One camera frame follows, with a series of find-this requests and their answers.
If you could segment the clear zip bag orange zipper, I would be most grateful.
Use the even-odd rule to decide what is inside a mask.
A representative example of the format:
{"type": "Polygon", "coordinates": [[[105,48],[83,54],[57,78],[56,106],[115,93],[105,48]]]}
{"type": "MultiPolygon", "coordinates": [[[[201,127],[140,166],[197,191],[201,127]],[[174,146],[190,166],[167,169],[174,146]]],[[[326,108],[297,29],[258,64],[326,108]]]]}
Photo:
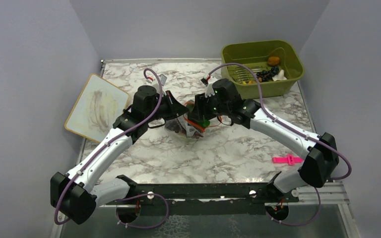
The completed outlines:
{"type": "Polygon", "coordinates": [[[173,107],[163,118],[164,129],[178,137],[199,139],[206,131],[223,124],[221,116],[215,114],[207,99],[197,98],[173,107]]]}

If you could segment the green toy avocado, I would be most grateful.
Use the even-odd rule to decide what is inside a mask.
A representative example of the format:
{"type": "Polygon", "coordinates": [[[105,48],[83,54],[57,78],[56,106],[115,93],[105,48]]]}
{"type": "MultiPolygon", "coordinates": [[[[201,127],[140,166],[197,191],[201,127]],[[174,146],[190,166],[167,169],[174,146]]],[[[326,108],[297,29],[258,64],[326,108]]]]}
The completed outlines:
{"type": "Polygon", "coordinates": [[[209,127],[211,125],[211,121],[208,119],[203,119],[198,122],[199,126],[203,129],[209,127]]]}

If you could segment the orange toy fruit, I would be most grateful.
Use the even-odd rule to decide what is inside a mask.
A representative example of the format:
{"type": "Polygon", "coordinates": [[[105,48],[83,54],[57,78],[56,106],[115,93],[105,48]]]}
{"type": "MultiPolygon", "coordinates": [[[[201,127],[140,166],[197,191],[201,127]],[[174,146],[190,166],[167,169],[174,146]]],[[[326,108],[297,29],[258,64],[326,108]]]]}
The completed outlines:
{"type": "Polygon", "coordinates": [[[267,65],[271,67],[278,66],[281,60],[279,57],[271,56],[267,59],[267,65]]]}

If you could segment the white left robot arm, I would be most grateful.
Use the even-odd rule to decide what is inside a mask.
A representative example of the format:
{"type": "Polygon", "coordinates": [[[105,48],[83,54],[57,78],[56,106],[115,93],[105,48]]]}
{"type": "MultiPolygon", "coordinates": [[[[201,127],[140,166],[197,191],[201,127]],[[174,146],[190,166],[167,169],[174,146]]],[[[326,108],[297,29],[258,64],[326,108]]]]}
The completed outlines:
{"type": "Polygon", "coordinates": [[[57,225],[59,213],[77,224],[84,223],[101,205],[121,200],[135,200],[136,183],[125,176],[98,184],[97,181],[109,165],[130,148],[148,130],[154,120],[178,118],[188,112],[170,91],[159,93],[153,86],[140,86],[133,103],[116,118],[113,127],[100,144],[78,165],[65,174],[55,173],[50,180],[51,205],[55,208],[57,225]]]}

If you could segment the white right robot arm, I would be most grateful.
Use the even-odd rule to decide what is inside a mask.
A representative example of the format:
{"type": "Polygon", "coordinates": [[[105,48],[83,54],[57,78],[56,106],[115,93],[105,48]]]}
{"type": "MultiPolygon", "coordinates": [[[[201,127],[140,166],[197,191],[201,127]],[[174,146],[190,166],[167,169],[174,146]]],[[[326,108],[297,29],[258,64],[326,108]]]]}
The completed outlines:
{"type": "Polygon", "coordinates": [[[273,138],[304,160],[298,168],[280,172],[268,183],[266,195],[271,201],[280,201],[298,187],[323,187],[339,163],[331,134],[304,131],[272,114],[260,102],[242,99],[228,79],[217,80],[207,86],[206,92],[196,94],[187,119],[198,123],[217,116],[227,116],[234,124],[273,138]]]}

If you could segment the dark blue toy grapes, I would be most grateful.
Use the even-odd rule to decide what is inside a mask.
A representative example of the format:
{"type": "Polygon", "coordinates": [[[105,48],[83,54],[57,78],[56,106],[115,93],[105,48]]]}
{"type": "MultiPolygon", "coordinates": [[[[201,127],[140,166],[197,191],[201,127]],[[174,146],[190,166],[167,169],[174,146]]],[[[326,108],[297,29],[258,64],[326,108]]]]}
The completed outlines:
{"type": "Polygon", "coordinates": [[[273,66],[270,70],[262,70],[256,73],[256,76],[260,82],[273,81],[273,77],[279,73],[280,69],[278,66],[273,66]]]}

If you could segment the white toy garlic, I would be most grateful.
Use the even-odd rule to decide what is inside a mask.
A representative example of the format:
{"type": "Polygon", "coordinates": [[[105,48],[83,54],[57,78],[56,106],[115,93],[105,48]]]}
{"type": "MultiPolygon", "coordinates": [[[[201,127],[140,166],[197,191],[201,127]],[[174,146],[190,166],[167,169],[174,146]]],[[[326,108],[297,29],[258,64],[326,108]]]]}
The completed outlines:
{"type": "Polygon", "coordinates": [[[285,71],[283,69],[280,70],[275,76],[272,77],[272,80],[273,81],[287,80],[287,78],[285,77],[285,71]]]}

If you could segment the green plastic bin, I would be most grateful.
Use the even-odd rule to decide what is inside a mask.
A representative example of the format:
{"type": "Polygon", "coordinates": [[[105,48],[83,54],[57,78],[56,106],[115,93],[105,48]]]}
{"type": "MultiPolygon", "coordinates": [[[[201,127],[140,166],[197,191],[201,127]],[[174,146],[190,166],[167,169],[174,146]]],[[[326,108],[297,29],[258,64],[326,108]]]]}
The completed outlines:
{"type": "MultiPolygon", "coordinates": [[[[267,65],[267,59],[271,56],[280,58],[278,67],[285,71],[287,80],[260,82],[264,98],[283,96],[304,75],[303,65],[293,46],[282,40],[268,40],[230,44],[221,50],[222,63],[234,62],[245,65],[255,75],[257,72],[272,68],[267,65]]],[[[259,98],[256,81],[246,69],[229,65],[221,68],[221,75],[235,84],[243,99],[259,98]],[[244,85],[243,80],[252,80],[253,83],[244,85]]]]}

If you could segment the pink plastic clip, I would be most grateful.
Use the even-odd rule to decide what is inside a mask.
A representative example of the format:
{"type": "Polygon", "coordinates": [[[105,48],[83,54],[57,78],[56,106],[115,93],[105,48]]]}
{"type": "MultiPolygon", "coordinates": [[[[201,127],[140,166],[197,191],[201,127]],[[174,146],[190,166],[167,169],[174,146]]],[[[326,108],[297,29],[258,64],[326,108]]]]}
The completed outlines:
{"type": "Polygon", "coordinates": [[[301,164],[304,160],[300,157],[295,157],[292,154],[288,154],[285,157],[273,157],[272,162],[274,164],[288,164],[290,166],[294,166],[296,164],[301,164]]]}

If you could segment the small whiteboard wooden frame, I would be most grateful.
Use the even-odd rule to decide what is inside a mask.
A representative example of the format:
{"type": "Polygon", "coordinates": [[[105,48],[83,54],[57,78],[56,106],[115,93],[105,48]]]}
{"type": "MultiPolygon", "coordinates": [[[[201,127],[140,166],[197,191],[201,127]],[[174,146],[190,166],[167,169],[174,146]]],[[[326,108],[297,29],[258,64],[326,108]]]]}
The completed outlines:
{"type": "Polygon", "coordinates": [[[129,102],[129,94],[91,74],[78,96],[64,127],[67,131],[101,142],[129,102]]]}

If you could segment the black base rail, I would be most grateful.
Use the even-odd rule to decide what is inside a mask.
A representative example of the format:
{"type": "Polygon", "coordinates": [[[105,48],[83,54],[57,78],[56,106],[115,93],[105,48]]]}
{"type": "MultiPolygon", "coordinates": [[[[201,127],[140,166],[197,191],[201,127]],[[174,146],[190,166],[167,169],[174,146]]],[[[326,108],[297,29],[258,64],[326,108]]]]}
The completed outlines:
{"type": "Polygon", "coordinates": [[[299,199],[288,192],[277,195],[266,182],[252,183],[135,183],[126,197],[116,198],[109,205],[119,211],[141,216],[170,215],[264,215],[266,206],[297,203],[299,199]]]}

